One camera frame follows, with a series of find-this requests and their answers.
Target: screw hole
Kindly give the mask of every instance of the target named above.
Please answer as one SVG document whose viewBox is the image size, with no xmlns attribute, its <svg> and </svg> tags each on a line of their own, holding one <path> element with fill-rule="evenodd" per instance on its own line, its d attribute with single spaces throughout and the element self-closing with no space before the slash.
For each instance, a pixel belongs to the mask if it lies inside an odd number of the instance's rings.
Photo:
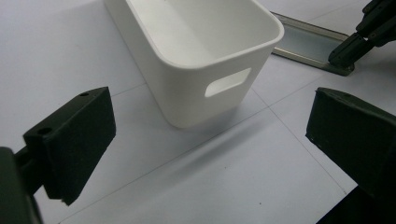
<svg viewBox="0 0 396 224">
<path fill-rule="evenodd" d="M 43 128 L 43 129 L 38 130 L 37 133 L 44 135 L 44 134 L 47 134 L 47 133 L 50 133 L 50 132 L 52 132 L 51 128 Z"/>
</svg>

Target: handle cutout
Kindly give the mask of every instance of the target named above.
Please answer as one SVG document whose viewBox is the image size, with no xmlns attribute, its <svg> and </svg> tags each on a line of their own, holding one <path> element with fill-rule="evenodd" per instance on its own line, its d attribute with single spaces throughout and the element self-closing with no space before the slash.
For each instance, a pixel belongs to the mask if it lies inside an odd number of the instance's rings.
<svg viewBox="0 0 396 224">
<path fill-rule="evenodd" d="M 251 68 L 248 68 L 210 83 L 206 88 L 205 97 L 208 98 L 241 85 L 248 78 L 250 71 Z"/>
</svg>

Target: white plastic bin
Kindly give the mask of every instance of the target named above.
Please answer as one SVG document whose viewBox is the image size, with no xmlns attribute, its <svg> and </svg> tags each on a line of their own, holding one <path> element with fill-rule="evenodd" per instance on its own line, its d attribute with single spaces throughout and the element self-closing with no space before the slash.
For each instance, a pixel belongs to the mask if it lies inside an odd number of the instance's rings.
<svg viewBox="0 0 396 224">
<path fill-rule="evenodd" d="M 187 128 L 241 103 L 280 21 L 254 0 L 106 0 L 166 119 Z"/>
</svg>

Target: tiled surface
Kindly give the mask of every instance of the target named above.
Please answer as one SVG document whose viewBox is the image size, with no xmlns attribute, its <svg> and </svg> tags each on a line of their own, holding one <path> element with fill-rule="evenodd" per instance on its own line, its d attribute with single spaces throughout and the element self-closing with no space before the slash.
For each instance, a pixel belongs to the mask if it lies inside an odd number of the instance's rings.
<svg viewBox="0 0 396 224">
<path fill-rule="evenodd" d="M 351 34 L 365 0 L 260 0 Z M 0 0 L 0 144 L 83 91 L 109 86 L 118 132 L 70 207 L 35 196 L 46 223 L 315 223 L 356 184 L 304 137 L 317 87 L 396 114 L 395 43 L 350 77 L 271 56 L 244 102 L 197 127 L 163 118 L 102 0 Z"/>
</svg>

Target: white tabletop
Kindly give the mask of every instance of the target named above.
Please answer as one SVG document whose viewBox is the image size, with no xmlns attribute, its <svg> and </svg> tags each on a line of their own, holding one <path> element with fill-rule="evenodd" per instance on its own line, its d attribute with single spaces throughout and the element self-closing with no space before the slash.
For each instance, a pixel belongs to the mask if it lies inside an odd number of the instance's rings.
<svg viewBox="0 0 396 224">
<path fill-rule="evenodd" d="M 259 0 L 352 34 L 368 0 Z M 117 136 L 67 207 L 35 197 L 46 223 L 316 223 L 356 187 L 305 137 L 317 87 L 396 115 L 395 43 L 349 77 L 271 56 L 243 103 L 196 127 L 170 126 L 102 0 L 0 0 L 0 145 L 75 95 L 108 86 Z"/>
</svg>

